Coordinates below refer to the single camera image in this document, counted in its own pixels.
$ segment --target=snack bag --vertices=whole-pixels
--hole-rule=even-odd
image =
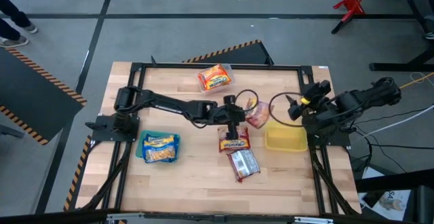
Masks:
[[[227,140],[226,133],[228,132],[228,128],[219,127],[217,129],[218,132],[218,150],[221,152],[223,150],[240,150],[240,149],[249,149],[250,148],[250,140],[247,126],[237,126],[238,139],[235,140]]]
[[[256,98],[249,98],[247,102],[246,110],[252,108],[256,104]],[[269,104],[266,102],[258,101],[258,105],[251,111],[245,113],[245,120],[255,127],[259,129],[265,125],[267,120],[270,117]]]
[[[142,154],[146,163],[174,162],[178,155],[179,137],[169,135],[154,137],[147,134],[143,139]]]
[[[216,66],[200,72],[197,74],[197,77],[204,91],[229,85],[232,81],[228,72],[221,64],[217,64]]]
[[[239,150],[228,154],[228,156],[235,171],[235,177],[240,183],[243,182],[244,178],[257,172],[260,173],[258,162],[250,149]]]

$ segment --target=black cable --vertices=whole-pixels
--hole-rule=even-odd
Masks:
[[[356,126],[355,125],[355,127],[357,127],[361,132],[363,132],[364,134],[367,134],[365,131],[363,131],[359,126]],[[388,156],[383,150],[382,150],[382,145],[378,142],[378,140],[377,140],[377,138],[375,137],[375,136],[372,136],[372,135],[370,135],[375,141],[376,141],[376,143],[377,143],[377,146],[376,147],[379,147],[380,148],[380,150],[381,150],[381,153],[384,155],[384,156],[386,156],[386,157],[388,157],[391,161],[393,161],[393,162],[395,162],[395,164],[397,165],[397,166],[399,166],[400,168],[401,168],[401,170],[402,171],[404,171],[405,173],[407,173],[406,172],[406,170],[404,170],[403,168],[402,168],[402,166],[398,163],[398,162],[396,162],[396,160],[394,160],[392,157],[390,157],[390,156]]]
[[[356,162],[357,160],[361,160],[361,159],[363,159],[363,158],[365,158],[367,156],[369,156],[369,155],[365,155],[365,156],[361,156],[361,157],[355,158],[354,160],[351,160],[350,163],[352,164],[352,163]]]
[[[363,156],[363,157],[361,157],[361,158],[364,158],[364,157],[368,157],[368,158],[365,160],[365,162],[364,162],[363,164],[361,164],[359,167],[357,167],[357,168],[354,170],[354,172],[360,172],[360,171],[364,170],[366,167],[368,167],[368,166],[370,165],[371,160],[372,160],[372,144],[371,144],[371,142],[369,141],[369,139],[367,139],[366,137],[365,137],[364,139],[365,139],[366,142],[368,143],[369,154],[368,154],[367,156]]]
[[[411,146],[401,146],[401,145],[373,145],[375,147],[397,147],[397,148],[403,148],[403,149],[430,149],[433,150],[434,147],[411,147]]]
[[[300,93],[297,93],[297,92],[281,92],[281,93],[279,93],[279,94],[276,94],[276,95],[274,95],[274,97],[272,97],[271,98],[271,100],[270,100],[270,103],[269,103],[269,113],[270,113],[270,116],[276,121],[276,122],[279,122],[280,124],[282,124],[282,125],[285,125],[285,126],[290,126],[290,127],[295,127],[295,128],[301,128],[301,127],[303,127],[304,125],[294,125],[294,124],[288,124],[288,123],[285,123],[285,122],[282,122],[282,121],[280,121],[279,119],[277,119],[274,115],[273,115],[273,113],[271,113],[271,111],[272,111],[272,104],[273,104],[273,101],[278,97],[278,96],[282,96],[282,95],[285,95],[285,94],[291,94],[291,95],[299,95],[299,96],[302,96],[302,94],[300,94]]]
[[[249,112],[249,111],[252,111],[252,110],[254,110],[257,106],[258,106],[258,103],[259,103],[259,96],[258,96],[258,94],[255,92],[255,91],[253,91],[253,90],[251,90],[251,89],[244,89],[244,90],[242,90],[242,91],[240,91],[236,96],[235,96],[235,102],[234,103],[236,103],[237,102],[237,99],[238,99],[238,97],[239,97],[239,95],[241,95],[241,94],[243,94],[244,92],[251,92],[251,93],[253,93],[254,95],[255,95],[255,97],[256,97],[256,104],[252,107],[252,108],[249,108],[249,109],[246,109],[246,110],[244,110],[244,109],[236,109],[235,111],[238,111],[238,112]]]
[[[206,126],[208,126],[207,124],[204,124],[202,126],[198,126],[195,122],[193,122],[193,121],[190,121],[190,122],[198,129],[204,129]]]
[[[430,106],[428,106],[428,107],[426,107],[426,108],[424,108],[424,109],[417,109],[417,110],[408,111],[408,112],[405,112],[405,113],[399,113],[399,114],[396,114],[396,115],[383,116],[383,117],[376,118],[376,119],[369,119],[369,120],[367,120],[367,121],[357,122],[356,124],[361,124],[361,123],[366,123],[366,122],[374,122],[374,121],[378,121],[378,120],[381,120],[381,119],[392,118],[392,117],[395,117],[395,116],[407,115],[407,114],[409,114],[409,113],[421,112],[421,111],[424,111],[425,109],[428,109],[429,107],[430,107]]]

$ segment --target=gray floor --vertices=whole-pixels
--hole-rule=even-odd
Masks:
[[[104,0],[12,0],[28,14],[99,14]],[[111,0],[109,14],[337,14],[341,0]],[[427,0],[415,0],[423,14]],[[409,14],[406,0],[366,0],[369,14]],[[96,19],[32,19],[39,27],[28,35],[31,44],[20,48],[28,57],[60,78],[68,86],[77,83]],[[259,19],[122,19],[105,20],[96,46],[83,95],[87,106],[76,116],[58,171],[47,211],[61,211],[71,177],[77,166],[86,135],[84,122],[99,112],[107,77],[113,61],[177,62],[220,50],[238,43],[260,39],[277,64],[327,65],[337,92],[364,89],[371,81],[390,76],[398,84],[411,81],[409,73],[371,72],[370,62],[407,62],[426,48],[422,30],[413,20],[356,20],[338,35],[330,30],[336,20]],[[429,82],[403,90],[402,101],[393,107],[371,109],[363,119],[402,113],[432,105],[434,87]],[[403,117],[361,124],[366,131],[397,122]],[[428,126],[434,120],[427,113],[407,124],[376,135],[382,144],[433,146]],[[0,123],[14,127],[3,115]],[[42,147],[29,136],[23,140],[0,138],[0,216],[28,214],[43,184],[56,140]],[[407,171],[434,165],[430,151],[387,148],[385,151]],[[363,141],[353,143],[351,155],[368,152]],[[374,149],[373,164],[401,170]]]

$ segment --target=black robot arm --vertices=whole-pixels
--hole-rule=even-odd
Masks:
[[[401,100],[401,90],[390,77],[381,78],[372,86],[329,99],[326,95],[331,91],[330,83],[314,83],[302,91],[301,105],[291,100],[288,113],[293,120],[304,113],[302,125],[308,134],[329,134],[360,117],[366,109],[395,105]]]
[[[133,105],[135,96],[139,96],[138,102]],[[115,110],[120,114],[137,112],[143,108],[156,108],[164,111],[183,115],[194,126],[203,128],[213,125],[227,125],[228,139],[238,139],[237,126],[245,121],[245,111],[235,105],[235,96],[229,95],[223,98],[224,104],[218,106],[215,101],[191,100],[183,101],[170,98],[150,90],[141,90],[137,87],[120,88],[115,102]]]

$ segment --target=red metal stand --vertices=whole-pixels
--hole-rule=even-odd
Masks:
[[[342,17],[338,25],[332,30],[332,34],[336,34],[345,24],[351,21],[354,14],[365,14],[365,11],[361,7],[360,3],[363,0],[343,0],[340,3],[333,6],[334,9],[344,5],[348,12]]]

